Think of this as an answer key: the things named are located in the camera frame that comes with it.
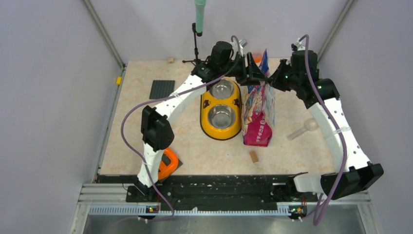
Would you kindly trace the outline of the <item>pink blue pet food bag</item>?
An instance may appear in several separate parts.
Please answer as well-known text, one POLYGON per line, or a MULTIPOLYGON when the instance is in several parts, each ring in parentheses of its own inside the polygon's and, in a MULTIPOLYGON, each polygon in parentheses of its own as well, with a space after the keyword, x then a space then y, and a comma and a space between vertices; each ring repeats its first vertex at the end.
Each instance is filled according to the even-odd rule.
POLYGON ((243 93, 242 134, 244 145, 267 147, 272 138, 272 128, 268 125, 264 112, 266 101, 266 81, 248 85, 243 93))

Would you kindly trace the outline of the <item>clear plastic scoop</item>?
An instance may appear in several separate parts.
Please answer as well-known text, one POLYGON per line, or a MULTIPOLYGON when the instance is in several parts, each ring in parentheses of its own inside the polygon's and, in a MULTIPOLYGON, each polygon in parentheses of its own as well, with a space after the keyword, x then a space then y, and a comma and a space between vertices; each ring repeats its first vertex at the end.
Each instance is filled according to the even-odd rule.
POLYGON ((319 128, 317 121, 314 118, 309 118, 304 121, 303 126, 295 130, 287 136, 289 141, 293 141, 297 137, 303 135, 306 132, 313 132, 319 128))

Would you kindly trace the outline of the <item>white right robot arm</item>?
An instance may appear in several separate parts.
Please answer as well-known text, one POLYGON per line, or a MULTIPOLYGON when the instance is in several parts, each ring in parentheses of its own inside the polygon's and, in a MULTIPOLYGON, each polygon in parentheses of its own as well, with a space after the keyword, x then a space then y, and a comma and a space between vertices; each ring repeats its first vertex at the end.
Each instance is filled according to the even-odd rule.
POLYGON ((300 173, 291 185, 298 193, 323 193, 332 200, 370 188, 384 174, 380 163, 372 163, 357 142, 342 109, 339 92, 329 78, 319 78, 318 56, 305 45, 293 43, 289 59, 281 59, 269 78, 281 91, 295 91, 315 119, 330 149, 334 171, 300 173))

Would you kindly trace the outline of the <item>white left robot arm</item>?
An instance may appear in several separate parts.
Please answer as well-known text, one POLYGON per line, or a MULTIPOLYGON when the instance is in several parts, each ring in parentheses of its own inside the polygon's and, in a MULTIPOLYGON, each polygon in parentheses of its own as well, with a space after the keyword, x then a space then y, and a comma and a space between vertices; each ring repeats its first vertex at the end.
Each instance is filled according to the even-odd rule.
POLYGON ((206 60, 197 63, 183 84, 154 107, 142 111, 143 164, 136 185, 149 188, 158 180, 158 168, 163 150, 173 140, 173 123, 197 97, 208 91, 223 77, 234 77, 240 86, 258 85, 266 81, 265 74, 254 62, 252 54, 243 53, 245 40, 217 42, 206 60))

